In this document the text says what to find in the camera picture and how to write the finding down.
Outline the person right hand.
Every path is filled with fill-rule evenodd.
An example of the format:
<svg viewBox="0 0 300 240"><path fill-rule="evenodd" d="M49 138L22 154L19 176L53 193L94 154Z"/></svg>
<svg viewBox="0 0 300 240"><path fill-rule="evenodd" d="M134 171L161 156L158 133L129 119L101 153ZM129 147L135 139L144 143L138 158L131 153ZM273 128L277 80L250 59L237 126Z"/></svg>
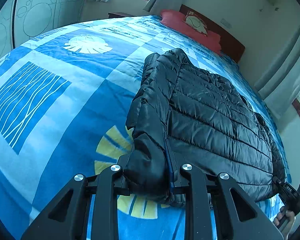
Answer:
<svg viewBox="0 0 300 240"><path fill-rule="evenodd" d="M280 228L283 239L287 240L289 233L295 223L295 213L287 210L285 206L281 207L279 213L273 220L273 224Z"/></svg>

